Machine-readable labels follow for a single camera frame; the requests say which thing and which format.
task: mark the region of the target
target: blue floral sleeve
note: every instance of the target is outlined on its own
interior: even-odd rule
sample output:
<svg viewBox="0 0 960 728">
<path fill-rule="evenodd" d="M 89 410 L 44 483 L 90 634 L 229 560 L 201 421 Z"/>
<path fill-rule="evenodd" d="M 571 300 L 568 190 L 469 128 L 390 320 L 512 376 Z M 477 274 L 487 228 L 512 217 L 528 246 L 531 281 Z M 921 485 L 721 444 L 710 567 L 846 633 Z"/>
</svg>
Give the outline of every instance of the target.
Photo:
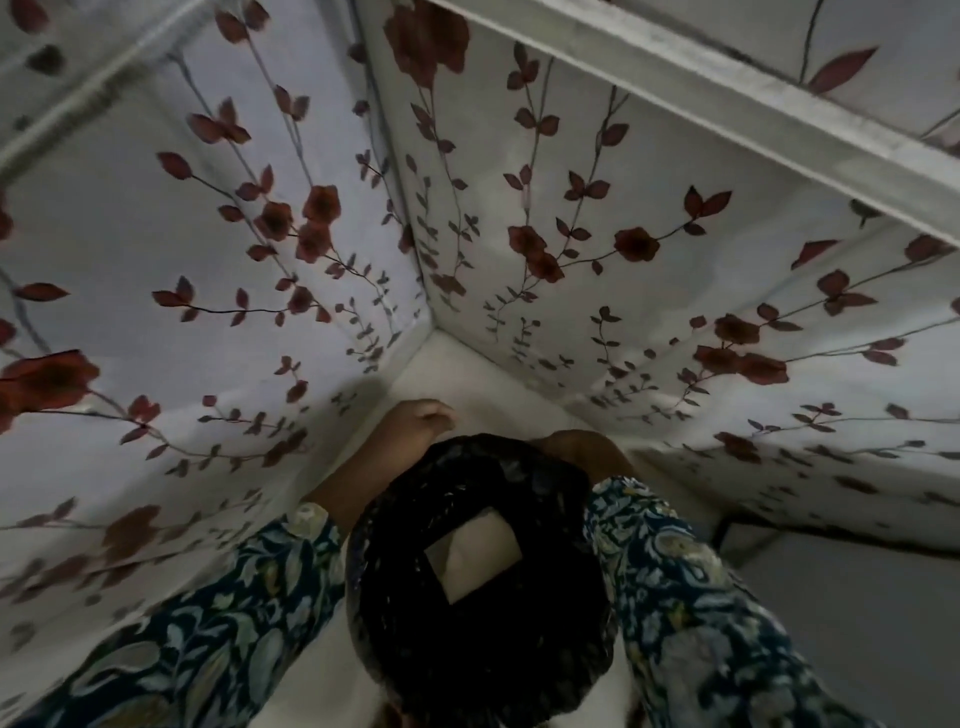
<svg viewBox="0 0 960 728">
<path fill-rule="evenodd" d="M 269 523 L 225 570 L 100 643 L 13 725 L 245 726 L 344 595 L 340 534 L 318 505 Z"/>
<path fill-rule="evenodd" d="M 655 728 L 881 727 L 827 693 L 777 619 L 639 481 L 598 485 L 584 530 Z"/>
</svg>

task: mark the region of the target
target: person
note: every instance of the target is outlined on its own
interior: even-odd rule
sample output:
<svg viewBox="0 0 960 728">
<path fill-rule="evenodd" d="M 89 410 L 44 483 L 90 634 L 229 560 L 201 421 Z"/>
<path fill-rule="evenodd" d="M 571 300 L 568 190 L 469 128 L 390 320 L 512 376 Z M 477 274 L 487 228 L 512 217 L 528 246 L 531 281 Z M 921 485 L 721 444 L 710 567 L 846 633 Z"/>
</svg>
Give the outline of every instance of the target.
<svg viewBox="0 0 960 728">
<path fill-rule="evenodd" d="M 13 725 L 247 725 L 343 598 L 338 553 L 366 505 L 455 421 L 436 400 L 398 404 L 294 515 L 240 544 L 221 574 L 100 643 Z M 613 442 L 566 430 L 534 445 L 596 484 L 584 534 L 652 725 L 880 726 L 830 696 L 777 620 Z"/>
</svg>

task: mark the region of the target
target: fabric wall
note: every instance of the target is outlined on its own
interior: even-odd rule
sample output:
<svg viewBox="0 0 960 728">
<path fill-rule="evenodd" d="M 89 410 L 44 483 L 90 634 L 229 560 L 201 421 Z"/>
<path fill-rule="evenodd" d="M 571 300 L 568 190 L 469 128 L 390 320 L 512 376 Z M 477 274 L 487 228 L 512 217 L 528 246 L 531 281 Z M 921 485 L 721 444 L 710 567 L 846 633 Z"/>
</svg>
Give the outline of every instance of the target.
<svg viewBox="0 0 960 728">
<path fill-rule="evenodd" d="M 617 0 L 931 143 L 960 125 L 960 8 L 949 0 Z"/>
<path fill-rule="evenodd" d="M 960 547 L 960 255 L 421 0 L 360 13 L 442 328 L 773 521 Z"/>
<path fill-rule="evenodd" d="M 430 318 L 346 7 L 41 3 L 0 17 L 3 721 L 322 470 Z"/>
</svg>

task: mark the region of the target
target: floral shirt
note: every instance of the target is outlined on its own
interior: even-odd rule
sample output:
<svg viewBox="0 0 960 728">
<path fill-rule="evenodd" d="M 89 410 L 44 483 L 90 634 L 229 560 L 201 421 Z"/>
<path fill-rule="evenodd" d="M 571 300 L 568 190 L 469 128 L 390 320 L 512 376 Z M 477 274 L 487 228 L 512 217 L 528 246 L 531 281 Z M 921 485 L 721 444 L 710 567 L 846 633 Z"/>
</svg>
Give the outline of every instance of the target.
<svg viewBox="0 0 960 728">
<path fill-rule="evenodd" d="M 654 726 L 880 726 L 825 691 L 776 619 L 638 481 L 598 485 L 584 529 Z M 304 503 L 98 645 L 13 725 L 246 726 L 343 597 L 340 545 Z"/>
</svg>

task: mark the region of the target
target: red flower print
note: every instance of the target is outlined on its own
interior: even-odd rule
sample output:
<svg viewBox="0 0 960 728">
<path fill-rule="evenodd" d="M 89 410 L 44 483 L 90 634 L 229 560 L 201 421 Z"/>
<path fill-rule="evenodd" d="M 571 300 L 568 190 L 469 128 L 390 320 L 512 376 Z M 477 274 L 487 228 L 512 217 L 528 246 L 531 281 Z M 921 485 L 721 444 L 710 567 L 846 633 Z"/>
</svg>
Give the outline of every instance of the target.
<svg viewBox="0 0 960 728">
<path fill-rule="evenodd" d="M 716 375 L 731 375 L 737 371 L 740 355 L 732 349 L 715 349 L 713 347 L 697 347 L 693 358 L 700 362 L 704 369 Z"/>
<path fill-rule="evenodd" d="M 760 327 L 757 324 L 751 324 L 731 313 L 714 323 L 713 333 L 717 338 L 732 344 L 756 344 L 760 340 Z"/>
<path fill-rule="evenodd" d="M 431 273 L 430 279 L 446 294 L 455 293 L 458 296 L 465 296 L 467 294 L 467 289 L 453 276 L 442 276 L 439 273 Z"/>
<path fill-rule="evenodd" d="M 398 5 L 383 26 L 387 42 L 394 51 L 400 73 L 405 73 L 421 88 L 433 88 L 437 75 L 437 50 L 430 32 L 413 8 Z"/>
<path fill-rule="evenodd" d="M 336 184 L 316 184 L 310 188 L 310 196 L 303 203 L 303 217 L 314 223 L 329 225 L 340 217 L 340 195 Z"/>
<path fill-rule="evenodd" d="M 524 225 L 522 228 L 510 226 L 507 228 L 507 233 L 510 235 L 511 249 L 528 260 L 546 250 L 546 243 L 543 242 L 543 238 L 530 225 Z"/>
<path fill-rule="evenodd" d="M 330 226 L 323 223 L 308 222 L 300 227 L 297 239 L 297 260 L 316 263 L 333 247 L 330 239 Z"/>
<path fill-rule="evenodd" d="M 107 526 L 102 541 L 107 564 L 129 559 L 151 542 L 157 533 L 153 520 L 159 513 L 158 505 L 142 505 Z"/>
<path fill-rule="evenodd" d="M 543 279 L 548 283 L 556 283 L 564 277 L 564 271 L 561 270 L 560 265 L 557 263 L 557 258 L 550 253 L 540 253 L 539 255 L 529 256 L 527 258 L 527 267 L 530 269 L 531 275 L 535 278 Z"/>
<path fill-rule="evenodd" d="M 463 73 L 470 43 L 470 28 L 465 19 L 426 0 L 414 0 L 414 13 L 427 28 L 437 62 L 453 73 Z"/>
<path fill-rule="evenodd" d="M 714 438 L 723 443 L 724 452 L 730 457 L 735 457 L 744 463 L 754 463 L 759 465 L 762 461 L 756 454 L 756 445 L 750 440 L 730 432 L 717 432 Z"/>
<path fill-rule="evenodd" d="M 269 202 L 263 206 L 259 216 L 253 218 L 253 224 L 264 237 L 279 242 L 286 238 L 293 220 L 289 205 Z"/>
<path fill-rule="evenodd" d="M 462 73 L 470 42 L 470 28 L 456 12 L 414 0 L 414 7 L 398 5 L 383 26 L 394 51 L 396 67 L 421 88 L 433 88 L 437 63 Z"/>
<path fill-rule="evenodd" d="M 754 384 L 785 384 L 790 381 L 786 373 L 786 362 L 760 353 L 743 354 L 736 370 Z"/>
<path fill-rule="evenodd" d="M 660 243 L 643 228 L 619 231 L 613 239 L 613 248 L 632 263 L 650 262 L 660 249 Z"/>
<path fill-rule="evenodd" d="M 99 375 L 100 369 L 77 350 L 14 361 L 0 373 L 0 398 L 5 400 L 0 418 L 4 410 L 19 414 L 72 406 Z"/>
</svg>

